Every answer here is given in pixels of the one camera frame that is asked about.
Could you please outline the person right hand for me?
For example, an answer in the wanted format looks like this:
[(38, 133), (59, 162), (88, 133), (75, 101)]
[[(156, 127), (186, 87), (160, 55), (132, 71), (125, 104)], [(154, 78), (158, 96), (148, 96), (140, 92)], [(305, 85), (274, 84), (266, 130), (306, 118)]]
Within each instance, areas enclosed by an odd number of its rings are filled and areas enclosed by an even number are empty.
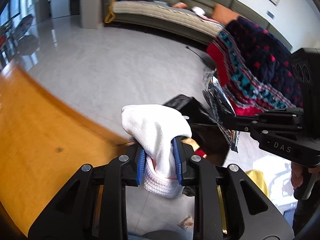
[[(291, 184), (294, 189), (300, 187), (303, 183), (303, 167), (297, 163), (291, 162)], [(319, 173), (319, 166), (316, 168), (309, 168), (309, 173)], [(319, 186), (319, 176), (314, 186)]]

